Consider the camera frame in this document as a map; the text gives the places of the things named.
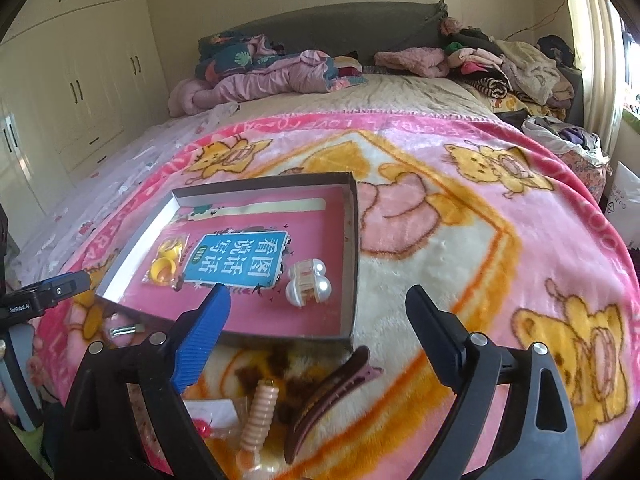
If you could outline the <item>left hand painted nails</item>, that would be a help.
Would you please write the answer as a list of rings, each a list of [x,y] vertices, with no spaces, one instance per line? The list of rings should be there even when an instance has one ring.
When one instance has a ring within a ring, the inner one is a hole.
[[[60,399],[34,357],[39,338],[32,324],[1,331],[1,411],[26,431],[43,425],[43,405]]]

